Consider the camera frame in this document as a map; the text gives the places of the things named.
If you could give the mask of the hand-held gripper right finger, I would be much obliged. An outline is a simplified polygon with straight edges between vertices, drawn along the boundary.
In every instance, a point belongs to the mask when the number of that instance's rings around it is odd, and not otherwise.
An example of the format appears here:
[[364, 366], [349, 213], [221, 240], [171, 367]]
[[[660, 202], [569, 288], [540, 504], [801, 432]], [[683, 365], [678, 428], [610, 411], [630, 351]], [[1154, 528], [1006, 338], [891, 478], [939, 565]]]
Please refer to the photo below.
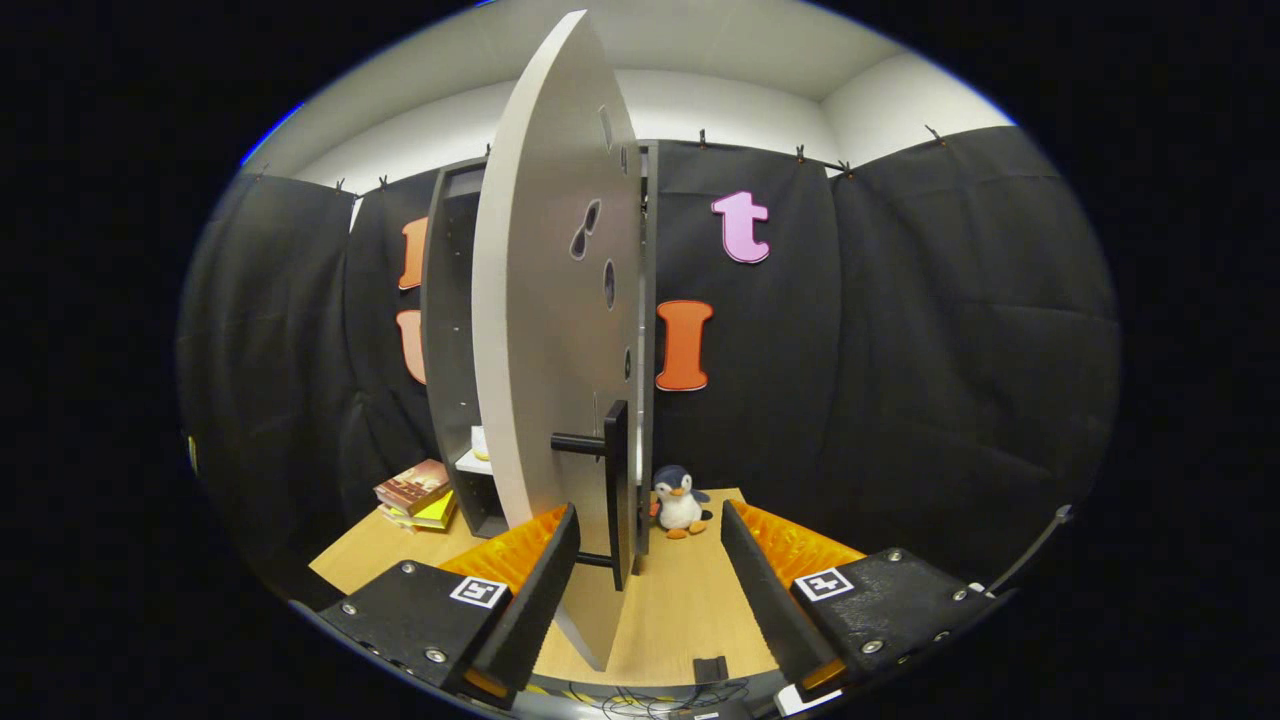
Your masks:
[[1001, 606], [997, 594], [899, 547], [863, 553], [736, 498], [721, 519], [756, 625], [801, 696], [893, 680]]

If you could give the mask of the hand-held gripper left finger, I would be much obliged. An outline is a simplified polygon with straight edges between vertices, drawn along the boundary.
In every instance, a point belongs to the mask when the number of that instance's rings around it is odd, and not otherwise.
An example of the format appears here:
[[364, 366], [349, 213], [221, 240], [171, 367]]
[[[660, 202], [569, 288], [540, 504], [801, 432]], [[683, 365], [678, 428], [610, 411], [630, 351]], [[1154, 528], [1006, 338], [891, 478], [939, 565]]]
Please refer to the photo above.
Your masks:
[[316, 614], [316, 628], [460, 705], [512, 708], [579, 559], [563, 503], [440, 566], [402, 559]]

